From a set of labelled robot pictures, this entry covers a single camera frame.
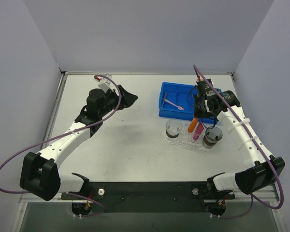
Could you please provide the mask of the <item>orange toothpaste tube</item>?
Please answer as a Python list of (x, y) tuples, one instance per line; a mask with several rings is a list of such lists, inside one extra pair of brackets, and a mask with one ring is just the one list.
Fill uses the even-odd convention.
[(188, 133), (192, 133), (198, 124), (198, 118), (194, 117), (191, 123), (188, 126)]

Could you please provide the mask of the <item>pink toothpaste tube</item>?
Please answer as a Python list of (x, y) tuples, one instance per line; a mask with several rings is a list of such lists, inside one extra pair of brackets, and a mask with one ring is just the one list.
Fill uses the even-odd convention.
[(193, 137), (192, 137), (193, 141), (196, 142), (199, 139), (203, 130), (204, 130), (204, 126), (203, 126), (202, 122), (199, 122), (198, 125), (196, 126), (196, 129), (195, 129)]

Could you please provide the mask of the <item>blue tinted cup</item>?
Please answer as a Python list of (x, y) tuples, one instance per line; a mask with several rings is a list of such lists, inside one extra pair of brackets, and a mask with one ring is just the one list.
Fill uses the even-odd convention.
[(218, 127), (207, 128), (203, 137), (203, 146), (205, 148), (212, 148), (222, 139), (222, 137), (223, 133)]

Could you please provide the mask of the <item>clear textured acrylic stand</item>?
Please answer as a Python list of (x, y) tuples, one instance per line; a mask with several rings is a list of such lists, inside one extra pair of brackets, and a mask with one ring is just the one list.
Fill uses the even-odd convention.
[(195, 129), (192, 133), (188, 133), (188, 131), (187, 131), (188, 126), (189, 126), (189, 124), (186, 123), (183, 127), (183, 130), (182, 130), (182, 145), (187, 146), (187, 147), (192, 147), (192, 148), (201, 147), (202, 141), (203, 141), (204, 130), (203, 130), (201, 136), (199, 137), (199, 139), (195, 142), (192, 139)]

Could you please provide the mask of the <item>clear cup brown band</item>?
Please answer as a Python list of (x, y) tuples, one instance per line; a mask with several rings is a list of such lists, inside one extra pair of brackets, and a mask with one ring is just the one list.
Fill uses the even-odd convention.
[(177, 138), (182, 131), (183, 124), (177, 119), (170, 119), (166, 123), (166, 135), (169, 138)]

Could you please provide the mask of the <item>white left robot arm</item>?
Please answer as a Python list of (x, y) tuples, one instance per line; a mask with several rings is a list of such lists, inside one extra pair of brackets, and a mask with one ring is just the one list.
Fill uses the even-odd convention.
[(112, 110), (132, 106), (138, 96), (117, 86), (120, 95), (113, 90), (95, 88), (87, 97), (87, 103), (67, 130), (68, 135), (57, 139), (38, 153), (29, 152), (23, 159), (20, 187), (45, 201), (58, 193), (72, 192), (83, 199), (89, 194), (89, 180), (77, 173), (60, 175), (64, 160), (84, 141), (91, 138), (102, 126), (101, 120)]

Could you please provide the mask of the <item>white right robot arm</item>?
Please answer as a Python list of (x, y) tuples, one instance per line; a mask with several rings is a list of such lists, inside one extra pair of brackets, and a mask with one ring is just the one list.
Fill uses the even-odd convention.
[(236, 95), (230, 90), (219, 93), (210, 87), (211, 83), (211, 79), (197, 82), (194, 115), (213, 117), (225, 127), (243, 157), (246, 170), (217, 174), (208, 182), (215, 191), (240, 190), (247, 195), (274, 184), (285, 167), (284, 160), (274, 157), (258, 138)]

